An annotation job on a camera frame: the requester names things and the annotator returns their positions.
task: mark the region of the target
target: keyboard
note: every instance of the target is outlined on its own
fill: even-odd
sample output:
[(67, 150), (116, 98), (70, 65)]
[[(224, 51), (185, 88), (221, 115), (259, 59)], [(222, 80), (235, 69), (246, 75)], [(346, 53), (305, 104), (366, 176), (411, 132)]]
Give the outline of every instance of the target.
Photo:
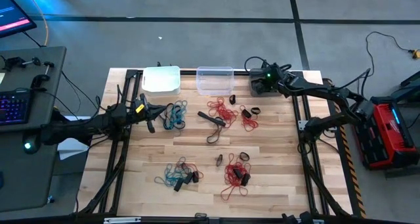
[(29, 89), (0, 92), (0, 125), (27, 123), (31, 98)]

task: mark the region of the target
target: computer monitor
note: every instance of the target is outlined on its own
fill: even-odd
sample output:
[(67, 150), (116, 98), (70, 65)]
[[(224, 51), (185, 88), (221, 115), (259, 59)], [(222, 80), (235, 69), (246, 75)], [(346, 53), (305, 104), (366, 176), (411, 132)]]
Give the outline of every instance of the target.
[(0, 0), (0, 38), (36, 28), (37, 25), (13, 0)]

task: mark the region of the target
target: concrete floor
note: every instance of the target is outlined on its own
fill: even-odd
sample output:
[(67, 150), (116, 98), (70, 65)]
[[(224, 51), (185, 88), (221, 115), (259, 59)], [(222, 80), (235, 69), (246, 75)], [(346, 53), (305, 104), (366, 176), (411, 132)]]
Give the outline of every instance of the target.
[[(28, 14), (38, 15), (30, 0), (16, 2)], [(45, 14), (57, 16), (293, 18), (290, 0), (37, 2)], [(415, 11), (418, 0), (297, 0), (297, 5), (302, 19), (420, 20), (420, 12)], [(41, 42), (45, 31), (42, 22), (37, 24), (38, 29), (28, 33)], [(64, 71), (92, 98), (102, 95), (111, 67), (147, 67), (160, 61), (185, 68), (242, 68), (247, 57), (258, 55), (270, 62), (291, 63), (294, 69), (302, 69), (294, 24), (51, 21), (49, 29), (49, 46), (68, 48)], [(371, 67), (365, 42), (369, 32), (393, 35), (401, 46), (418, 49), (420, 36), (413, 34), (416, 30), (418, 25), (302, 24), (310, 69), (321, 70), (336, 85), (345, 84)], [(418, 71), (420, 62), (398, 49), (391, 39), (372, 35), (369, 42), (376, 67), (375, 75), (366, 83), (367, 97), (389, 95), (402, 80)], [(30, 47), (36, 46), (23, 34), (0, 40), (0, 50)], [(74, 92), (65, 81), (60, 84), (58, 97), (70, 108), (77, 108)], [(79, 115), (94, 112), (87, 100), (82, 99), (82, 105)], [(404, 113), (405, 120), (410, 123), (416, 114), (416, 110)], [(416, 125), (411, 132), (415, 134), (418, 129), (420, 126)], [(420, 176), (386, 180), (382, 171), (363, 168), (355, 146), (351, 153), (367, 216), (418, 223)], [(83, 155), (74, 158), (74, 162), (83, 162)], [(51, 192), (57, 203), (36, 212), (0, 213), (0, 219), (70, 213), (79, 181), (80, 174), (54, 178)]]

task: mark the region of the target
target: white plastic container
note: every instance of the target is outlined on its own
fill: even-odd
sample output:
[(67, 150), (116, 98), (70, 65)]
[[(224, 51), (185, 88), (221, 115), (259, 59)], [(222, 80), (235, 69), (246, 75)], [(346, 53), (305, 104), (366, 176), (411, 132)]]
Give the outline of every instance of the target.
[(231, 95), (235, 87), (234, 69), (229, 66), (200, 66), (196, 85), (201, 95)]
[(181, 76), (178, 66), (147, 67), (143, 70), (142, 89), (149, 96), (178, 95)]

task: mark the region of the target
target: wooden table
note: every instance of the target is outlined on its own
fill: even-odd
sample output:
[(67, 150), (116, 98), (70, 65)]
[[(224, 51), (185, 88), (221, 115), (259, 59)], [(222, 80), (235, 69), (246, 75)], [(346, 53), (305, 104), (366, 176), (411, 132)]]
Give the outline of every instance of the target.
[[(124, 84), (126, 70), (110, 69), (102, 106), (116, 103), (117, 84)], [(319, 71), (304, 71), (303, 74), (308, 81), (322, 83)], [(181, 79), (180, 95), (147, 98), (152, 104), (162, 105), (187, 100), (186, 127), (177, 136), (177, 131), (164, 130), (161, 120), (154, 122), (154, 134), (148, 132), (146, 123), (133, 126), (118, 215), (194, 216), (199, 212), (213, 217), (281, 217), (282, 213), (299, 215), (308, 211), (291, 97), (251, 97), (247, 78), (236, 77), (233, 94), (237, 104), (231, 106), (225, 97), (226, 106), (238, 111), (241, 104), (247, 108), (258, 106), (261, 109), (257, 120), (259, 127), (246, 132), (238, 117), (231, 128), (223, 129), (218, 143), (209, 145), (206, 138), (214, 131), (213, 124), (197, 116), (197, 112), (207, 112), (207, 102), (215, 101), (216, 97), (199, 95), (195, 76), (181, 76)], [(308, 100), (312, 116), (329, 115), (325, 100), (314, 97)], [(335, 139), (324, 136), (322, 139), (336, 146)], [(78, 194), (80, 208), (87, 205), (103, 184), (110, 145), (111, 141), (106, 141), (89, 152)], [(250, 155), (251, 179), (247, 196), (241, 196), (236, 189), (225, 202), (220, 195), (227, 187), (223, 165), (228, 163), (231, 152)], [(318, 152), (326, 187), (343, 209), (352, 213), (339, 155), (321, 142), (318, 143)], [(216, 167), (215, 158), (219, 154), (223, 154), (223, 165)], [(181, 156), (197, 165), (204, 178), (199, 183), (183, 185), (179, 192), (154, 183), (156, 176), (163, 176), (166, 165), (174, 164)], [(321, 210), (318, 189), (314, 189), (314, 194), (318, 210)]]

